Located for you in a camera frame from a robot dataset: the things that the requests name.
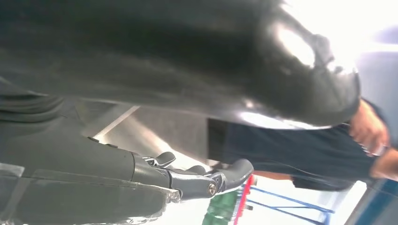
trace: man's arm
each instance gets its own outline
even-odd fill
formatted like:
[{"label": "man's arm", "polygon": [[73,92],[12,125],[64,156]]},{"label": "man's arm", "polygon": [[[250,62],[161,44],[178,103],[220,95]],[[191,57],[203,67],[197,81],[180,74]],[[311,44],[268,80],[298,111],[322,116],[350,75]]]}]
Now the man's arm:
[{"label": "man's arm", "polygon": [[305,176],[291,176],[284,173],[254,171],[254,175],[273,180],[291,180],[294,187],[317,191],[344,191],[349,189],[353,182],[339,179],[327,179],[323,177],[313,178]]},{"label": "man's arm", "polygon": [[284,173],[277,173],[277,172],[254,171],[254,175],[270,178],[273,180],[291,180],[290,175]]},{"label": "man's arm", "polygon": [[390,145],[390,134],[386,124],[367,101],[361,100],[350,124],[350,135],[366,148],[369,156],[380,154],[380,150]]}]

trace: black glossy material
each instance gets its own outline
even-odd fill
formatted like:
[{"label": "black glossy material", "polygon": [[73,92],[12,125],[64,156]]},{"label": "black glossy material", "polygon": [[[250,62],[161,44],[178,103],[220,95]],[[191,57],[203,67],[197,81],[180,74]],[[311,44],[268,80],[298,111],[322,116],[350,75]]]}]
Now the black glossy material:
[{"label": "black glossy material", "polygon": [[40,93],[263,127],[275,127],[261,122],[267,117],[315,126],[348,120],[360,97],[354,68],[339,65],[328,41],[283,5],[0,1],[0,75]]}]

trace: person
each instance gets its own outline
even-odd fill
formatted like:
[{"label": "person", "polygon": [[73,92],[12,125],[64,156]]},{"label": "person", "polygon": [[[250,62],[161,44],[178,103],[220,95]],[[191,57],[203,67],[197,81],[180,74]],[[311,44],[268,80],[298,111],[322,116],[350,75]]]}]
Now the person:
[{"label": "person", "polygon": [[347,123],[321,130],[278,130],[209,121],[209,158],[247,158],[255,174],[295,187],[342,191],[357,180],[398,180],[398,151],[381,110],[362,99]]}]

